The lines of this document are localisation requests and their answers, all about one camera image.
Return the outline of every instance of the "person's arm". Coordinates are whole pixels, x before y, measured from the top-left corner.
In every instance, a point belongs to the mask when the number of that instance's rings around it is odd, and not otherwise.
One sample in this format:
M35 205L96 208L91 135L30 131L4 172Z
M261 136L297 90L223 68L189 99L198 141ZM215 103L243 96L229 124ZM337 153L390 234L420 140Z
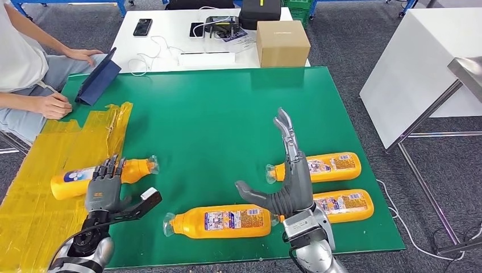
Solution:
M72 111L68 99L60 93L46 97L0 93L2 107L40 113L48 119L61 119Z
M57 39L55 39L45 31L43 31L36 24L32 23L29 19L27 19L22 14L20 14L12 6L7 4L4 4L4 5L5 5L5 10L9 15L10 22L18 32L32 38L33 40L36 40L37 42L51 49L54 49L59 53L64 54L67 57L70 57L76 60L84 60L84 61L87 61L90 65L94 65L94 62L89 56L93 54L102 53L101 51L96 49L93 49L93 50L71 49L66 45L64 45L63 43L60 43Z

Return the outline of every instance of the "person's hand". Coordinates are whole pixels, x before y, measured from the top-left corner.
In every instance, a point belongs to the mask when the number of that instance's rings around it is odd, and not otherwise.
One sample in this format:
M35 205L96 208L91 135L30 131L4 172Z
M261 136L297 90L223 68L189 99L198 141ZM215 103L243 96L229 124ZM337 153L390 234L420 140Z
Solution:
M32 99L32 111L42 114L45 118L61 119L72 112L72 105L69 103L69 100L60 93L54 93L46 97L30 98Z
M87 61L90 65L94 66L94 61L90 58L94 54L102 54L102 51L97 49L71 49L64 50L64 55L75 60Z

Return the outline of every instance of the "orange plastic bottle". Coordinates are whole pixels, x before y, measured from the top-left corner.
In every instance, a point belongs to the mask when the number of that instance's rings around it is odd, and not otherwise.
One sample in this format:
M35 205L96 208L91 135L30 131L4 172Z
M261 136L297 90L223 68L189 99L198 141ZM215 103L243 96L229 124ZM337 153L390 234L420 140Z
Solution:
M356 178L362 172L360 159L353 152L307 156L311 182L326 182ZM266 181L273 184L285 178L285 164L266 166Z
M370 195L364 189L315 193L313 200L325 211L332 224L364 220L370 218L375 210Z
M252 204L208 206L166 214L163 230L166 236L177 233L193 239L259 237L277 223L278 216Z
M84 195L95 167L76 169L54 176L50 181L50 186L55 199L63 200ZM147 159L130 159L124 163L120 179L122 183L132 184L150 173L157 174L158 172L159 165L155 155Z

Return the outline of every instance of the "yellow tape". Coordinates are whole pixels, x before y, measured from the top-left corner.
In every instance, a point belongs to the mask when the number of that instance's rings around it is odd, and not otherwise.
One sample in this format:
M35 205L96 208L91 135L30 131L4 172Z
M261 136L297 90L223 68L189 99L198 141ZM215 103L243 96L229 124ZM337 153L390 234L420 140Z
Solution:
M107 107L91 111L82 129L49 120L35 139L0 206L0 272L45 272L59 244L79 231L84 197L56 200L50 179L121 153L132 104Z

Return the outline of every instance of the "white table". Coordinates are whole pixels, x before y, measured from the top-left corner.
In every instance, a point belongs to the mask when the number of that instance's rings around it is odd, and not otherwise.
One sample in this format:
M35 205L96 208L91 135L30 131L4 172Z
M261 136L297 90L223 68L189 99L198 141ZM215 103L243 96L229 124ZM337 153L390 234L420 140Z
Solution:
M444 256L474 249L482 239L460 241L403 141L482 135L482 131L414 133L429 118L482 115L481 56L481 8L411 9L360 92L383 145L387 151L400 148L453 242L438 249Z
M150 72L160 71L184 71L203 69L230 69L230 68L258 68L259 60L256 45L241 51L239 47L227 45L220 39L210 39L209 34L204 39L192 39L189 37L190 25L193 22L205 22L209 16L239 15L240 9L203 9L203 10L159 10L159 11L128 11L119 32L114 40L113 47L117 47L113 61L125 72L145 72L146 65L141 61L130 61L142 59L138 53L155 56L159 51L159 45L151 40L151 37L161 45L161 54L155 58ZM151 18L152 26L147 37L134 37L132 35L139 19ZM293 20L287 7L281 8L280 20ZM255 31L247 31L256 39ZM178 55L181 51L193 52L236 52L235 64L230 65L196 65L191 67L178 64Z
M410 9L360 97L386 149L455 81L455 57L482 56L482 8ZM431 117L482 115L480 102L462 87Z

